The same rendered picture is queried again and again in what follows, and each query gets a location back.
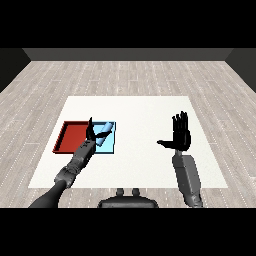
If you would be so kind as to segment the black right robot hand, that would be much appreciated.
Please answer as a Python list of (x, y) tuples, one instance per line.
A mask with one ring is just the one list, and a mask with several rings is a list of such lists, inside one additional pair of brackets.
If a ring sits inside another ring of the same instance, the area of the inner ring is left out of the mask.
[(188, 115), (181, 112), (172, 117), (173, 120), (173, 140), (158, 140), (157, 143), (165, 148), (175, 149), (178, 151), (187, 151), (191, 145), (191, 134), (188, 129)]

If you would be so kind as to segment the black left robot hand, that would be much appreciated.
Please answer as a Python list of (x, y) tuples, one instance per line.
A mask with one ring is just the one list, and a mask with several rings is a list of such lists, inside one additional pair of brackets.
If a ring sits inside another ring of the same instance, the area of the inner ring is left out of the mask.
[(86, 129), (86, 139), (95, 141), (98, 134), (94, 133), (92, 119), (89, 119), (89, 124), (88, 124), (88, 127)]

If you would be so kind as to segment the small blue can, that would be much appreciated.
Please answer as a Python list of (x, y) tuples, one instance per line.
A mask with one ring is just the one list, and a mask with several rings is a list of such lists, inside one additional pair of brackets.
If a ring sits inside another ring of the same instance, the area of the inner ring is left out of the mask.
[(96, 144), (101, 147), (107, 138), (107, 136), (112, 132), (113, 124), (111, 122), (107, 122), (103, 128), (101, 129), (100, 133), (97, 135)]

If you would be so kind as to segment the shallow light blue open box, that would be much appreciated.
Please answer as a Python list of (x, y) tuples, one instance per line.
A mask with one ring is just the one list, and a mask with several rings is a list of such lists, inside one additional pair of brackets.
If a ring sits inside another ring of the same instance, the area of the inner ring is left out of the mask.
[(93, 122), (95, 134), (110, 130), (111, 133), (105, 138), (96, 139), (96, 154), (113, 154), (115, 146), (116, 123), (114, 121)]

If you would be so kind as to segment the shallow red open box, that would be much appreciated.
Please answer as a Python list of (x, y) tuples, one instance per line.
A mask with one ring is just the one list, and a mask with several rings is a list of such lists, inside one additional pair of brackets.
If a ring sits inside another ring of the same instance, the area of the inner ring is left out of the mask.
[(65, 121), (54, 148), (55, 154), (73, 154), (86, 139), (88, 121)]

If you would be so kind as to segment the dark grey robot body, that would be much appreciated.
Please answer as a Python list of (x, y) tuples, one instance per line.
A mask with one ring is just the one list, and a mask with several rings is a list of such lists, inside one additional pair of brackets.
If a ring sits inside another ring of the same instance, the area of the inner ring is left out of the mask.
[(155, 200), (142, 197), (138, 188), (132, 189), (131, 196), (125, 196), (124, 189), (118, 188), (116, 195), (101, 200), (98, 208), (158, 208), (158, 204)]

